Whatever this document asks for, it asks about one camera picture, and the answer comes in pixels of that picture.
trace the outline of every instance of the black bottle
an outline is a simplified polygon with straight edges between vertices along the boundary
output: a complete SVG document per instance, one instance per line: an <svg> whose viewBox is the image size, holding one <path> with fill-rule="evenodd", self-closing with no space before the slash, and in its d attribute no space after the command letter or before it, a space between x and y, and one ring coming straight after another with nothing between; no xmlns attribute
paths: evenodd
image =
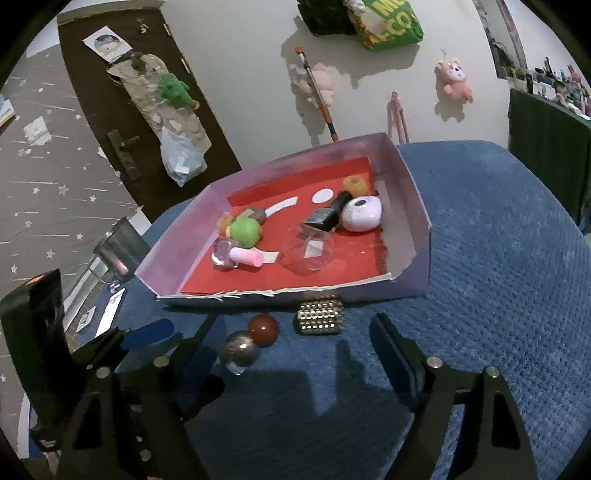
<svg viewBox="0 0 591 480"><path fill-rule="evenodd" d="M339 224L339 215L351 200L353 195L349 192L340 192L327 207L317 208L309 214L302 224L323 232L330 232Z"/></svg>

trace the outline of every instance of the red paper lining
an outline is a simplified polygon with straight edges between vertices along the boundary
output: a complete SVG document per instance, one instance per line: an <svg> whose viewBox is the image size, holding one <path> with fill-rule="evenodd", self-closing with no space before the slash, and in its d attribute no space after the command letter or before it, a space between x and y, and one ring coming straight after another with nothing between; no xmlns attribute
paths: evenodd
<svg viewBox="0 0 591 480"><path fill-rule="evenodd" d="M271 215L263 224L263 238L256 247L263 251L279 251L288 228L298 225L315 208L330 203L315 204L311 201L312 195L320 189L330 188L336 196L343 179L354 174L361 175L373 185L368 159L356 158L232 193L228 197L232 205L231 213L237 215L249 205L266 209L282 200L298 196L296 205ZM211 263L210 249L181 292L211 295L230 291L323 287L364 280L385 272L385 247L379 229L359 234L339 228L332 235L336 250L334 259L321 270L307 272L305 276L297 275L277 263L264 264L261 268L241 265L231 270L218 269Z"/></svg>

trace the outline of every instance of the pink plush toy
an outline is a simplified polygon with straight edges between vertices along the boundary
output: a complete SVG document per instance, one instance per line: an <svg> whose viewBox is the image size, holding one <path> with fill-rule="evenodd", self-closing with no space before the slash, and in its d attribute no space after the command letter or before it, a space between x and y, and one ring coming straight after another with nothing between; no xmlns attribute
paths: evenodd
<svg viewBox="0 0 591 480"><path fill-rule="evenodd" d="M318 105L316 105L316 99L312 94L312 87L308 84L309 79L306 71L296 67L295 65L291 65L290 75L292 83L296 85L300 91L308 96L307 100L312 105L318 107ZM322 101L326 106L332 106L334 93L328 69L321 63L317 63L312 67L312 75L314 75L314 80L316 81L316 85L318 85L318 90L320 92L320 96L322 97Z"/></svg>
<svg viewBox="0 0 591 480"><path fill-rule="evenodd" d="M437 69L446 83L444 90L451 98L472 101L472 89L466 83L466 74L458 59L441 60L437 64Z"/></svg>

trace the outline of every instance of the red marble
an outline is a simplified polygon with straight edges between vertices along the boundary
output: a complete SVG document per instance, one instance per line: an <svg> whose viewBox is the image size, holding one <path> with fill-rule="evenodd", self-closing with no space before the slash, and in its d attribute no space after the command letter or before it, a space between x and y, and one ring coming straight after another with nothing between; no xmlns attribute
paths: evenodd
<svg viewBox="0 0 591 480"><path fill-rule="evenodd" d="M248 334L258 346L270 346L279 336L279 324L272 316L261 313L248 322Z"/></svg>

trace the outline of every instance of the cardboard tray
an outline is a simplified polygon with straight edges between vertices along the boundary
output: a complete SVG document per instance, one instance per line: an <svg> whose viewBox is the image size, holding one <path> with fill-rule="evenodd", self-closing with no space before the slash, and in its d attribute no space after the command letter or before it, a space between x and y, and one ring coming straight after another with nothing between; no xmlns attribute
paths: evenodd
<svg viewBox="0 0 591 480"><path fill-rule="evenodd" d="M384 213L382 241L388 248L383 275L320 287L181 293L187 279L217 238L217 219L230 212L228 196L286 175L368 157ZM429 285L431 223L400 153L386 134L341 140L237 172L207 186L154 245L136 276L163 302L178 306L269 306L337 297L344 302L424 295Z"/></svg>

